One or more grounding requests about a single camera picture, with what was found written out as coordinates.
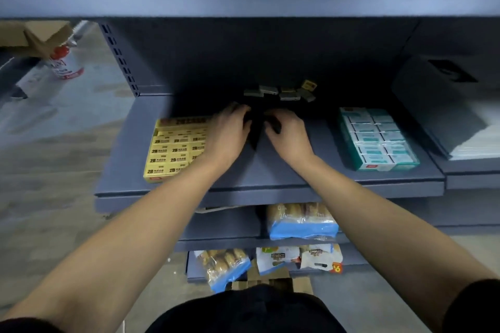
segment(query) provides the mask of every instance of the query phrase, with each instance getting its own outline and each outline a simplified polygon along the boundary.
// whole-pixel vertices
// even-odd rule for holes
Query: hand
[[[210,121],[203,156],[213,161],[222,172],[238,158],[247,141],[252,122],[243,124],[243,117],[249,110],[250,107],[244,104],[231,103]]]
[[[304,159],[314,156],[302,119],[285,109],[270,110],[266,114],[276,117],[282,125],[281,133],[277,134],[271,125],[265,122],[267,136],[286,163],[297,169]]]

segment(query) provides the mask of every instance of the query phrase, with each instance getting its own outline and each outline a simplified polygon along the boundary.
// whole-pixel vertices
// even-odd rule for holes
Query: packaged bread
[[[206,270],[208,283],[215,293],[224,291],[227,283],[238,279],[252,266],[242,249],[195,251],[194,253]]]
[[[267,228],[271,240],[285,238],[331,239],[339,225],[322,203],[290,203],[267,206]]]

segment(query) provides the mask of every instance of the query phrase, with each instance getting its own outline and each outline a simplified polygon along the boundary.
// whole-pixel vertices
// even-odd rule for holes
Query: stack of white paper
[[[417,56],[392,91],[449,159],[500,157],[500,66],[491,58]]]

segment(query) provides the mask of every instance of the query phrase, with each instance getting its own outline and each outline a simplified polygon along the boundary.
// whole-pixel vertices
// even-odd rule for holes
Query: floor
[[[97,26],[77,55],[80,78],[61,82],[34,69],[30,97],[0,110],[0,316],[110,218],[94,212],[92,191],[134,98]],[[500,236],[455,239],[500,273]],[[185,257],[172,254],[146,287],[127,332],[144,332],[165,310],[210,294],[186,282]],[[311,282],[349,332],[428,331],[374,270]]]

